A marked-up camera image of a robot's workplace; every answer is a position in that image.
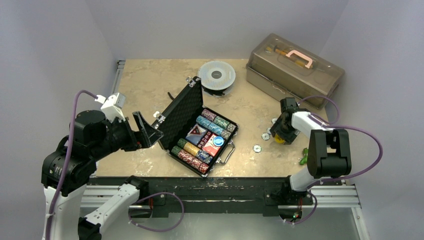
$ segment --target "poker chip case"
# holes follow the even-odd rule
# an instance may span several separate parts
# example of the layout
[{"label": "poker chip case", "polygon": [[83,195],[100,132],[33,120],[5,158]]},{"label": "poker chip case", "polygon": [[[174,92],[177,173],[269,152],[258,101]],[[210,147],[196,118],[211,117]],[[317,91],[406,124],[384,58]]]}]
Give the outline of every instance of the poker chip case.
[{"label": "poker chip case", "polygon": [[[171,158],[185,165],[201,177],[206,178],[216,163],[221,163],[222,165],[226,164],[231,154],[234,152],[235,145],[233,143],[233,138],[237,135],[239,125],[204,106],[200,77],[188,77],[186,81],[188,84],[178,94],[178,96],[175,97],[171,104],[169,104],[162,113],[155,113],[156,121],[152,124],[152,126],[163,132],[163,137],[159,140],[159,145]],[[233,125],[233,127],[235,126],[235,129],[231,132],[229,137],[225,139],[224,144],[219,148],[215,156],[212,157],[208,163],[207,170],[202,173],[184,160],[178,158],[174,153],[172,153],[172,149],[174,146],[177,146],[180,139],[185,139],[188,132],[190,132],[197,124],[198,116],[201,116],[205,109],[228,121]],[[228,145],[232,146],[232,150],[225,160],[221,160],[221,155],[224,153]]]}]

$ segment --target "beige marble tabletop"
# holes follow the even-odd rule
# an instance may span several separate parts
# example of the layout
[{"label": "beige marble tabletop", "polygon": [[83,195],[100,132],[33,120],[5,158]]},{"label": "beige marble tabletop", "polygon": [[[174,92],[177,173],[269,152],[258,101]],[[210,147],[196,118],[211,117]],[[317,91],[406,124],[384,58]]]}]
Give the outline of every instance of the beige marble tabletop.
[{"label": "beige marble tabletop", "polygon": [[[128,59],[125,62],[119,92],[126,96],[122,109],[130,117],[133,130],[137,125],[132,112],[140,111],[149,123],[153,114],[162,112],[171,103],[167,92],[174,97],[186,86],[186,77],[197,75],[198,69],[211,59]],[[234,138],[236,149],[226,165],[216,164],[210,177],[285,177],[298,172],[302,149],[308,138],[300,134],[291,145],[262,139],[262,133],[272,126],[271,119],[281,114],[280,102],[246,81],[247,59],[223,59],[236,73],[235,85],[225,97],[203,95],[204,105],[239,124]],[[307,104],[302,107],[327,118],[324,110]],[[262,152],[255,153],[259,144]],[[227,156],[228,147],[222,156]],[[169,157],[155,144],[134,152],[117,151],[98,162],[98,177],[198,177],[197,174]]]}]

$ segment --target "toolbox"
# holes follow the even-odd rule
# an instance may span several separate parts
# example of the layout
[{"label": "toolbox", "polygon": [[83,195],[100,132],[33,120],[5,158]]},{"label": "toolbox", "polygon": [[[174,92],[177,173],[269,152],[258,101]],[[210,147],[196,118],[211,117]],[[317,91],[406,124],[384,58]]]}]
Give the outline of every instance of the toolbox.
[{"label": "toolbox", "polygon": [[[159,140],[159,145],[171,158],[185,165],[201,177],[206,178],[213,170],[215,164],[220,163],[225,165],[236,149],[233,143],[233,138],[237,135],[239,125],[204,106],[200,77],[188,77],[186,81],[188,84],[178,94],[178,96],[175,97],[172,103],[162,113],[155,113],[154,117],[156,120],[152,126],[163,132],[163,137]],[[201,119],[203,121],[208,121],[203,118],[202,115],[204,113],[215,115],[214,123],[216,122],[219,124],[217,120],[220,120],[220,123],[224,122],[226,124],[223,125],[223,127],[227,126],[226,129],[228,129],[226,130],[227,134],[225,135],[225,138],[220,135],[224,135],[224,131],[222,131],[222,133],[219,131],[217,132],[215,128],[212,128],[212,123],[208,126],[212,130],[201,125],[203,124],[203,122],[200,121]],[[199,129],[201,129],[200,132],[204,135],[202,135],[200,142],[196,142],[200,138],[196,138],[196,140],[194,140],[194,138],[190,138],[190,133],[193,131],[199,133]],[[203,168],[200,169],[199,166],[191,162],[192,160],[195,160],[197,163],[197,158],[202,158],[200,158],[200,156],[194,156],[194,153],[190,155],[189,153],[191,153],[192,149],[186,149],[188,146],[192,146],[195,149],[197,147],[197,149],[200,149],[202,153],[206,152],[207,155],[209,155],[207,161],[205,159],[202,160]],[[228,146],[232,146],[232,150],[226,156],[225,160],[222,160],[221,155]],[[190,155],[191,158],[189,158],[188,161],[183,160],[185,158],[181,157],[184,155]]]},{"label": "toolbox", "polygon": [[[272,33],[251,53],[246,65],[247,81],[280,101],[288,92],[303,99],[331,97],[345,71],[331,62]],[[321,109],[327,100],[306,100]]]}]

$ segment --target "toolbox handle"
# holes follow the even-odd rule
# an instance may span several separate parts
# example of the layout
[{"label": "toolbox handle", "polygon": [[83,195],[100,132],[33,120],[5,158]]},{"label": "toolbox handle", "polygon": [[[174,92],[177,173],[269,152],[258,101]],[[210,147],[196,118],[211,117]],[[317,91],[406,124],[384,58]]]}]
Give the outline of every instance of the toolbox handle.
[{"label": "toolbox handle", "polygon": [[307,61],[307,64],[305,64],[305,68],[310,69],[312,66],[312,63],[314,62],[312,60],[312,58],[306,56],[305,54],[301,53],[300,51],[297,50],[291,50],[290,52],[288,52],[285,56],[290,58],[293,54],[299,56],[300,58],[304,59]]},{"label": "toolbox handle", "polygon": [[219,161],[220,164],[225,165],[228,162],[228,159],[231,157],[231,155],[233,154],[234,150],[236,150],[236,145],[234,145],[233,140],[229,141],[228,145],[232,146],[232,150],[228,153],[228,155],[225,158],[225,161]]}]

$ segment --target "blue poker chip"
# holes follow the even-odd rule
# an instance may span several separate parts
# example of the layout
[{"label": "blue poker chip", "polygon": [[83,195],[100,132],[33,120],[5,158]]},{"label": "blue poker chip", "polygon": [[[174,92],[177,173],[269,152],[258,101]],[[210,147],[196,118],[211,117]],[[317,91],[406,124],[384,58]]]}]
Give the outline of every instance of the blue poker chip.
[{"label": "blue poker chip", "polygon": [[215,137],[213,139],[213,145],[221,147],[222,145],[224,145],[224,138],[222,138],[221,136]]}]

